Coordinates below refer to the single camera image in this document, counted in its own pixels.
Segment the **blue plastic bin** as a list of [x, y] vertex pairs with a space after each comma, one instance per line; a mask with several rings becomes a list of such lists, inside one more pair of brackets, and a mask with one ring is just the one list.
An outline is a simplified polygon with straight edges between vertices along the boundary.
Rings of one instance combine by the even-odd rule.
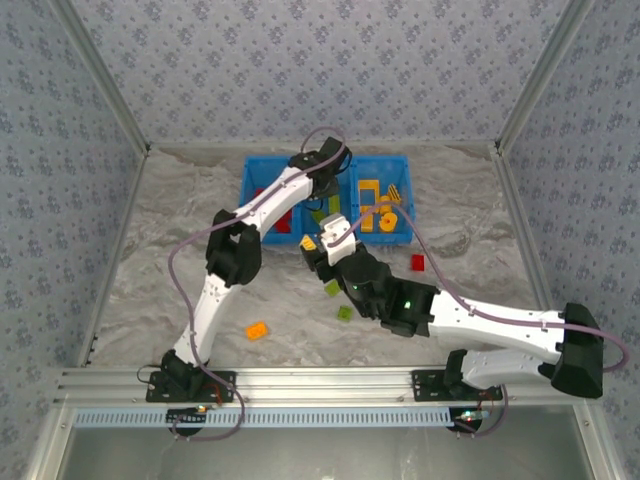
[[[343, 165], [339, 169], [338, 175], [336, 177], [338, 188], [335, 193], [332, 194], [338, 194], [340, 196], [340, 214], [344, 215], [347, 220], [349, 220], [351, 217], [351, 173], [353, 171], [353, 166], [353, 154], [349, 153], [345, 161], [343, 162]], [[325, 212], [326, 217], [329, 216], [330, 214], [328, 213], [328, 199], [331, 196], [319, 200], [307, 200], [298, 207], [301, 214], [302, 234], [315, 235], [320, 231], [319, 225], [317, 225], [311, 218], [311, 212], [314, 210], [321, 210]]]
[[[412, 188], [411, 173], [408, 158], [403, 155], [359, 155], [353, 159], [354, 166], [351, 173], [351, 217], [354, 223], [360, 217], [360, 203], [358, 199], [357, 184], [360, 179], [378, 179], [380, 183], [380, 197], [387, 196], [387, 188], [395, 184], [402, 197], [401, 208], [415, 219], [415, 206]], [[364, 243], [370, 245], [408, 245], [413, 239], [413, 231], [401, 213], [394, 208], [392, 212], [398, 217], [398, 224], [394, 233], [385, 234], [379, 230], [380, 214], [376, 213], [374, 230], [372, 233], [362, 233], [360, 227], [356, 235]]]
[[[242, 207], [252, 200], [254, 192], [258, 188], [267, 188], [273, 183], [287, 167], [289, 156], [247, 156], [244, 163], [242, 184], [239, 196], [239, 206]], [[296, 205], [293, 216], [289, 221], [290, 234], [278, 234], [274, 226], [265, 234], [262, 242], [266, 245], [293, 245], [302, 237], [301, 214]]]

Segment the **small controller board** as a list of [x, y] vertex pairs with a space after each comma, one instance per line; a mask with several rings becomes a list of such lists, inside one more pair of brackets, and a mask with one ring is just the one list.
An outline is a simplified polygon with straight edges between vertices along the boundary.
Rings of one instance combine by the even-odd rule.
[[167, 425], [191, 425], [204, 424], [207, 418], [206, 411], [200, 411], [198, 408], [172, 408], [168, 409], [165, 414], [165, 423]]
[[488, 417], [488, 412], [478, 408], [450, 408], [452, 429], [463, 433], [476, 433]]

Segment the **grey metal lower panel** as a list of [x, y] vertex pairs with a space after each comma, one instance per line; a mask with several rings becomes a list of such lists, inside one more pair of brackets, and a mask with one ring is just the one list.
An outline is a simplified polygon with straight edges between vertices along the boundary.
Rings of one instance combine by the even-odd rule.
[[78, 429], [56, 480], [594, 480], [570, 429], [246, 429], [220, 442]]

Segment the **aluminium back rail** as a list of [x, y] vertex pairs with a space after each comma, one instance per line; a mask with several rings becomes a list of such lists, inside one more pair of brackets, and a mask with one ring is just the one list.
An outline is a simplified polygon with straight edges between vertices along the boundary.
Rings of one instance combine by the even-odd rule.
[[[152, 142], [150, 144], [151, 149], [267, 149], [267, 150], [287, 150], [298, 151], [301, 143], [293, 143], [290, 141], [276, 140], [276, 141], [257, 141], [257, 142], [212, 142], [212, 141], [190, 141], [190, 142]], [[446, 146], [455, 148], [472, 148], [472, 149], [486, 149], [494, 151], [497, 149], [495, 140], [347, 140], [346, 145], [349, 148], [360, 147], [409, 147], [418, 145], [427, 146]]]

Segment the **wide aluminium front rail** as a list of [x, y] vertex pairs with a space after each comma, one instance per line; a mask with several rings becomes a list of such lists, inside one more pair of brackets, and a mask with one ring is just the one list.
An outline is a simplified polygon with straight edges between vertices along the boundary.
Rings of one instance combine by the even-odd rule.
[[[250, 407], [405, 406], [414, 402], [410, 367], [255, 367], [232, 369]], [[69, 368], [48, 396], [57, 405], [140, 406], [151, 370]]]

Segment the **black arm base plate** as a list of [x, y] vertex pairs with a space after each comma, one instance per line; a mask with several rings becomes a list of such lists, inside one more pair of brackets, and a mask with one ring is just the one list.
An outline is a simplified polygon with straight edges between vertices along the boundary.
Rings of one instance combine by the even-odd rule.
[[500, 387], [480, 389], [465, 384], [439, 369], [419, 369], [410, 373], [411, 388], [416, 402], [502, 400]]
[[235, 394], [218, 380], [198, 370], [184, 388], [164, 371], [155, 371], [148, 380], [146, 401], [149, 403], [232, 403]]

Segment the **aluminium side rail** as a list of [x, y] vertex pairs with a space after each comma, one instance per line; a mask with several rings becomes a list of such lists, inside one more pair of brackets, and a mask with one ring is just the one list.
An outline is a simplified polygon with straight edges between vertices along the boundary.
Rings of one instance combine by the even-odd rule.
[[558, 323], [558, 317], [562, 309], [557, 310], [553, 306], [553, 300], [548, 282], [534, 243], [525, 211], [520, 200], [518, 189], [511, 172], [508, 161], [497, 153], [491, 151], [491, 159], [495, 167], [498, 184], [502, 191], [503, 200], [509, 213], [511, 223], [520, 256], [523, 262], [524, 271], [529, 282], [530, 290], [533, 294], [533, 305], [535, 313], [528, 315], [528, 321], [541, 322], [541, 313], [551, 313], [550, 321]]
[[106, 276], [101, 284], [96, 297], [96, 303], [92, 310], [87, 330], [85, 332], [82, 347], [80, 348], [76, 366], [84, 368], [91, 364], [91, 355], [94, 350], [94, 342], [100, 327], [103, 311], [108, 304], [110, 291], [117, 274], [120, 258], [126, 243], [127, 229], [129, 227], [131, 216], [135, 204], [135, 200], [140, 188], [143, 177], [144, 168], [149, 157], [149, 150], [142, 152], [140, 161], [135, 171], [132, 183], [130, 185], [129, 195], [124, 206], [123, 215], [120, 226], [115, 237], [113, 247], [111, 249], [109, 261], [107, 263]]

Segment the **aluminium frame post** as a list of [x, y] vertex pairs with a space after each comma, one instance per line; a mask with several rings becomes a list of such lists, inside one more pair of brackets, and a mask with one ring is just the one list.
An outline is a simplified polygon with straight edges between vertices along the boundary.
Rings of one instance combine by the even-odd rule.
[[583, 401], [573, 409], [594, 479], [627, 480], [603, 408]]
[[595, 0], [568, 0], [496, 140], [500, 156], [512, 149], [594, 3]]
[[73, 430], [76, 409], [54, 406], [45, 416], [24, 480], [56, 480]]
[[148, 143], [116, 81], [71, 0], [47, 0], [71, 44], [81, 57], [106, 104], [134, 150], [147, 156]]

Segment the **aluminium lower frame post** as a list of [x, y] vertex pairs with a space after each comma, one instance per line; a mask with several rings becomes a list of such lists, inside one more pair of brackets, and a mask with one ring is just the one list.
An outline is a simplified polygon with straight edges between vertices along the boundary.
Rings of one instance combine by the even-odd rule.
[[594, 479], [627, 480], [603, 408], [583, 401], [573, 409]]
[[24, 480], [56, 480], [73, 430], [76, 409], [54, 406], [45, 416]]

